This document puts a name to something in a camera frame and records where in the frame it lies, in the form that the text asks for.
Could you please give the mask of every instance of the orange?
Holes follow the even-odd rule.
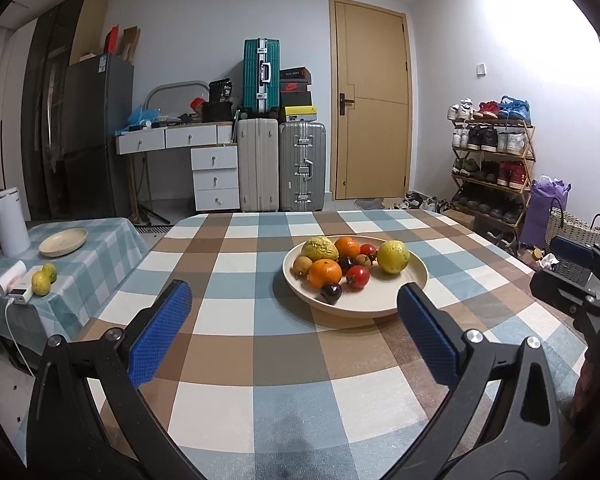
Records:
[[[349,256],[350,258],[355,258],[360,254],[360,244],[348,236],[338,238],[338,241],[335,245],[340,256]]]
[[[307,279],[315,288],[322,288],[325,283],[339,283],[342,269],[333,260],[317,260],[309,269]]]

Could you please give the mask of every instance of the white cylindrical object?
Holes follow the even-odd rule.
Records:
[[[0,245],[7,258],[26,251],[31,245],[16,187],[0,192]]]
[[[12,284],[16,280],[19,280],[22,276],[27,273],[27,266],[23,261],[18,261],[7,270],[2,276],[0,276],[0,296],[6,296],[11,292]]]

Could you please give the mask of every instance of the checkered tablecloth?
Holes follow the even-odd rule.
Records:
[[[88,231],[87,241],[77,251],[60,258],[45,258],[38,252],[48,236],[74,227]],[[43,298],[34,296],[26,306],[8,310],[13,336],[34,352],[42,354],[47,338],[61,334],[74,340],[91,317],[97,316],[120,282],[148,252],[131,222],[122,218],[56,222],[29,231],[31,247],[14,258],[0,253],[0,276],[15,262],[32,266],[52,262],[58,280]],[[11,339],[4,319],[6,300],[0,297],[0,335]]]
[[[463,329],[516,344],[538,336],[564,409],[584,343],[531,297],[528,267],[455,221],[419,210],[195,216],[154,247],[82,338],[125,326],[170,280],[189,283],[192,313],[141,391],[208,478],[377,479],[446,394],[397,317],[333,317],[289,289],[283,257],[321,234],[403,240],[429,269],[431,301]],[[112,441],[129,453],[102,388],[91,385]],[[472,423],[458,452],[479,429]]]

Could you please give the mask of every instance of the charging cable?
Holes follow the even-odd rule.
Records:
[[[9,329],[9,334],[11,335],[11,340],[13,341],[13,344],[16,345],[16,348],[18,349],[18,353],[20,354],[20,357],[22,357],[22,362],[24,362],[24,365],[27,367],[27,370],[29,370],[31,377],[35,378],[36,376],[31,371],[31,368],[29,368],[29,364],[27,363],[27,360],[24,358],[24,355],[22,354],[22,351],[20,350],[20,347],[18,346],[18,343],[16,342],[16,338],[14,338],[14,336],[13,336],[11,327],[9,326],[9,318],[7,317],[7,309],[13,304],[14,301],[15,301],[15,298],[9,298],[7,300],[7,305],[4,307],[4,320],[7,322],[7,329]]]

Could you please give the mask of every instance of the silver suitcase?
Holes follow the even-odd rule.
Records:
[[[324,207],[327,133],[324,124],[280,124],[280,210]]]
[[[238,187],[242,211],[277,211],[278,179],[278,121],[238,121]]]

